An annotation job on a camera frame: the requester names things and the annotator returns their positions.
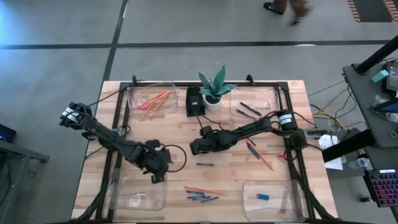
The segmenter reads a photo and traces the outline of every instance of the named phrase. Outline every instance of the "gray floor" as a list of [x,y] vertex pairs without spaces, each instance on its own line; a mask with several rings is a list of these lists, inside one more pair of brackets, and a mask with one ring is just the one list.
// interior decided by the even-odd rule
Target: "gray floor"
[[[122,0],[0,1],[1,44],[95,44],[112,41]],[[250,0],[130,0],[120,43],[194,41],[384,40],[397,23],[357,23],[345,0],[310,1],[313,12],[297,27]],[[218,47],[118,49],[110,80],[197,80],[226,65],[228,79],[304,80],[313,93],[342,80],[344,65],[361,62],[380,45],[318,47]],[[71,101],[98,97],[109,49],[0,50],[0,123],[18,132],[16,143],[50,154],[46,165],[32,163],[18,195],[13,223],[50,223],[69,219],[87,142],[58,125]],[[310,97],[325,106],[346,88],[340,84]],[[330,107],[341,108],[347,94]],[[353,106],[349,101],[345,111]],[[341,121],[363,120],[358,109]],[[317,121],[322,128],[325,122]],[[360,177],[330,179],[339,217],[395,223],[388,208],[359,203],[367,194]]]

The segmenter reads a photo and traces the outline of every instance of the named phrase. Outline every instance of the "table leg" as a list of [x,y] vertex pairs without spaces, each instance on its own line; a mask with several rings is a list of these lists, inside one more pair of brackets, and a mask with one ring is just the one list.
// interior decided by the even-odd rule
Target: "table leg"
[[375,143],[376,142],[373,139],[371,130],[367,129],[363,132],[354,135],[351,138],[345,139],[339,144],[335,144],[334,146],[323,150],[322,151],[323,160],[325,162],[329,162],[332,161],[333,159],[337,159],[345,154],[354,152],[365,146],[375,145]]

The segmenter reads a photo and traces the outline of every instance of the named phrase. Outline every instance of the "eraser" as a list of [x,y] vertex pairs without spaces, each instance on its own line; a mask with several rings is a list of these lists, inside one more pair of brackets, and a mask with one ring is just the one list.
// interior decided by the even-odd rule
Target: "eraser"
[[264,194],[257,194],[257,198],[263,200],[269,200],[269,196]]
[[377,83],[378,81],[382,80],[382,79],[385,78],[386,76],[388,76],[388,72],[387,72],[387,71],[385,71],[385,70],[380,71],[379,73],[375,74],[375,75],[372,77],[372,81],[373,81],[374,83]]

